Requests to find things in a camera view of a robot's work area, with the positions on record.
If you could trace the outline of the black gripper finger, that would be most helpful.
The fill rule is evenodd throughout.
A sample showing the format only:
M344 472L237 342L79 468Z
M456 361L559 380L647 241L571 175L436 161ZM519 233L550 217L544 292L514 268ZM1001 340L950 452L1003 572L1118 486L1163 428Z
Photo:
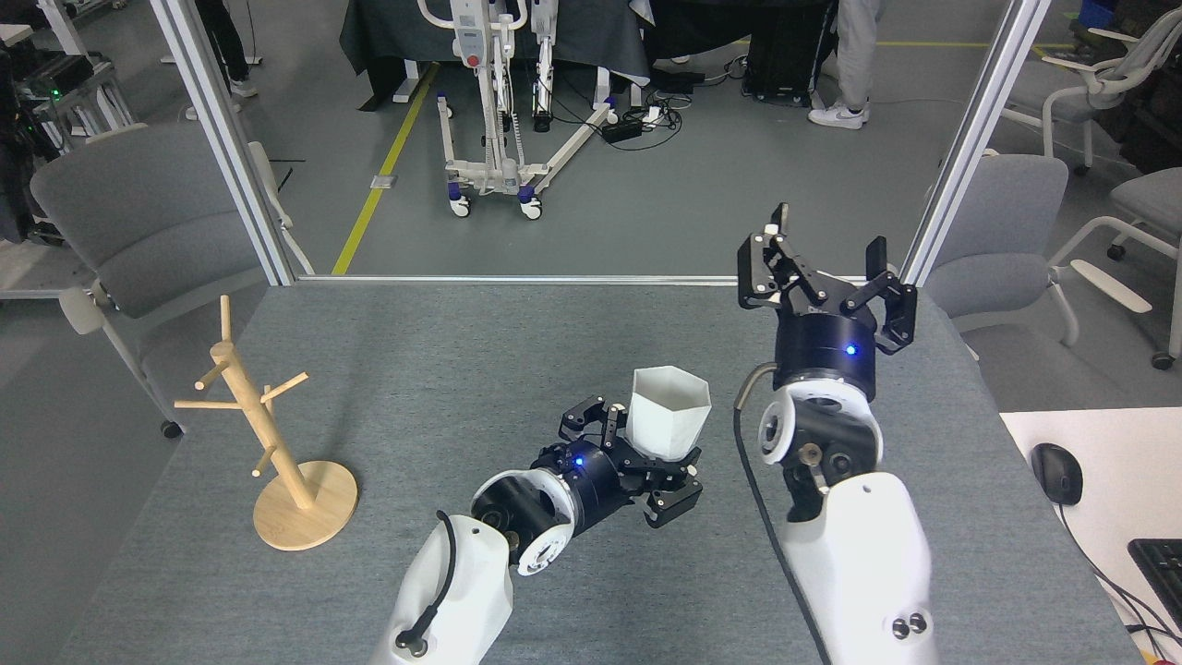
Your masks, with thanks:
M913 344L913 327L918 308L918 291L913 283L902 283L886 262L886 239L873 237L865 250L866 281L849 296L842 298L839 311L851 317L878 296L884 304L883 325L873 330L877 348L886 356Z
M603 396L591 396L579 405L569 409L559 420L559 452L567 454L571 443L577 441L586 428L599 422L602 442L599 449L619 451L623 441L623 429L626 426L629 411L622 404L608 404Z
M752 233L736 252L736 299L739 307L780 308L782 296L801 289L811 306L826 304L831 287L821 283L819 273L812 270L787 243L790 206L780 203L771 214L764 230Z
M655 459L645 472L645 520L650 527L662 527L696 506L702 485L696 478L696 462L701 449L691 449L686 457L671 462Z

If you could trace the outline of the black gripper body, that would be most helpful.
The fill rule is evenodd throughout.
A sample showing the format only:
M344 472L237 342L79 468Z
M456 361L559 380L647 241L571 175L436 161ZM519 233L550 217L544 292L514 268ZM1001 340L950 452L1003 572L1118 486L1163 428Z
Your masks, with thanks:
M797 314L785 307L777 317L774 389L795 382L798 374L823 374L852 384L873 400L877 320L871 312Z
M553 443L537 456L535 468L546 468L565 480L579 508L574 537L623 506L634 504L634 497L645 495L645 477L626 459L639 459L626 441L615 441L608 449L593 441Z

